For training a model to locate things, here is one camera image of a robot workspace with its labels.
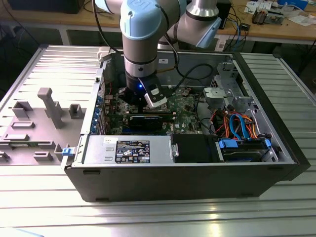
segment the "motherboard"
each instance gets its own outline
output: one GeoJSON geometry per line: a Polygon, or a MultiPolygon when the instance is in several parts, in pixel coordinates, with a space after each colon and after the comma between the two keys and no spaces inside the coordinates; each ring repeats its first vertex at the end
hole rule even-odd
{"type": "Polygon", "coordinates": [[[154,109],[124,102],[119,93],[106,95],[98,119],[97,134],[106,135],[167,135],[202,134],[195,113],[195,94],[179,88],[168,102],[154,109]]]}

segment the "robotic arm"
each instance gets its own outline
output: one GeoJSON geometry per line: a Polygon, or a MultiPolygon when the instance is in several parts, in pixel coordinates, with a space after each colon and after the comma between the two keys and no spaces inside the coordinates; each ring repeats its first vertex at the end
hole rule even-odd
{"type": "Polygon", "coordinates": [[[99,8],[120,14],[126,74],[125,93],[145,98],[151,108],[167,102],[156,76],[158,43],[168,35],[206,48],[221,19],[216,0],[95,0],[99,8]]]}

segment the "blue latch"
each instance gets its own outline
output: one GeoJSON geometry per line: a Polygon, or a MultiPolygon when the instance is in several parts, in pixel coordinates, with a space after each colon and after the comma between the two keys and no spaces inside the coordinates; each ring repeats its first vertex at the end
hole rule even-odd
{"type": "Polygon", "coordinates": [[[93,126],[95,126],[95,125],[97,125],[97,123],[98,123],[98,120],[97,120],[97,119],[94,119],[94,120],[92,120],[92,123],[91,123],[91,124],[92,124],[93,126]]]}
{"type": "Polygon", "coordinates": [[[97,131],[97,127],[91,125],[91,127],[90,127],[90,132],[95,133],[96,131],[97,131]]]}
{"type": "Polygon", "coordinates": [[[77,147],[64,148],[62,151],[63,156],[73,157],[76,154],[77,147]]]}
{"type": "Polygon", "coordinates": [[[103,101],[102,97],[98,95],[97,96],[97,104],[102,104],[102,101],[103,101]]]}
{"type": "Polygon", "coordinates": [[[268,139],[265,140],[265,143],[266,143],[268,148],[270,148],[272,146],[270,140],[268,140],[268,139]]]}
{"type": "Polygon", "coordinates": [[[219,147],[222,149],[226,148],[238,148],[238,143],[233,139],[222,139],[219,141],[219,147]]]}
{"type": "Polygon", "coordinates": [[[99,118],[99,116],[100,116],[100,114],[99,114],[99,113],[97,113],[97,112],[94,112],[94,113],[93,113],[93,118],[94,118],[94,119],[98,119],[98,118],[99,118]]]}

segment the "slotted aluminum table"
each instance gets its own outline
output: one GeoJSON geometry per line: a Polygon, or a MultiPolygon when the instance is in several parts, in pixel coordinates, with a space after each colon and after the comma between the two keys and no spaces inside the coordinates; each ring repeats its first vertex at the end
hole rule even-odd
{"type": "MultiPolygon", "coordinates": [[[[0,103],[0,131],[10,107],[28,97],[41,105],[41,86],[62,107],[85,101],[99,63],[97,47],[39,49],[0,103]],[[52,79],[62,70],[66,78],[52,79]]],[[[259,198],[87,203],[59,165],[0,166],[0,226],[56,236],[316,236],[316,102],[282,59],[242,54],[312,167],[259,198]]]]}

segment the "desk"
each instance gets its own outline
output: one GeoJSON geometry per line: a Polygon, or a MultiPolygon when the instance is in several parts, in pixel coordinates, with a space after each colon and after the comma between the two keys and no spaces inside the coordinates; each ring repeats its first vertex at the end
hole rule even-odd
{"type": "MultiPolygon", "coordinates": [[[[297,43],[297,44],[312,44],[316,39],[316,26],[300,26],[287,19],[282,25],[255,25],[251,23],[251,14],[243,14],[244,7],[247,0],[233,0],[235,10],[242,22],[250,24],[249,41],[263,41],[263,42],[279,42],[279,43],[297,43]]],[[[307,11],[315,11],[316,7],[308,5],[307,11]]],[[[64,45],[70,45],[71,41],[68,37],[68,30],[83,30],[83,31],[97,31],[93,13],[82,9],[78,14],[65,14],[53,12],[36,12],[36,11],[14,11],[11,13],[18,21],[26,27],[39,28],[53,28],[60,32],[60,36],[64,45]]],[[[105,32],[120,32],[119,16],[110,15],[106,13],[99,14],[100,24],[105,32]]],[[[0,5],[0,21],[2,25],[17,26],[18,24],[12,20],[10,15],[5,11],[4,7],[0,5]]],[[[229,37],[235,34],[235,29],[232,24],[228,22],[226,28],[219,30],[216,38],[218,42],[216,51],[222,51],[229,37]]]]}

